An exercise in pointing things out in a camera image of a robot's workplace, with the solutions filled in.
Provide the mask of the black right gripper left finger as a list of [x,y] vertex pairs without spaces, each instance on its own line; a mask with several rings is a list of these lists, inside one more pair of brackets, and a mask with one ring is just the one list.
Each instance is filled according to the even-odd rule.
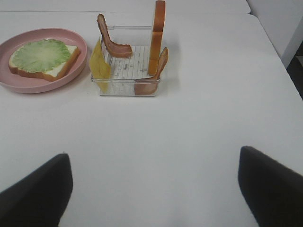
[[2,227],[57,227],[73,189],[68,154],[58,154],[0,193]]

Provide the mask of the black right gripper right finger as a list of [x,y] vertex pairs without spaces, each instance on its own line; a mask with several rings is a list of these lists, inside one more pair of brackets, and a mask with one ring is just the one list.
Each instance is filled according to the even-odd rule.
[[238,184],[260,227],[303,225],[303,177],[255,149],[241,148]]

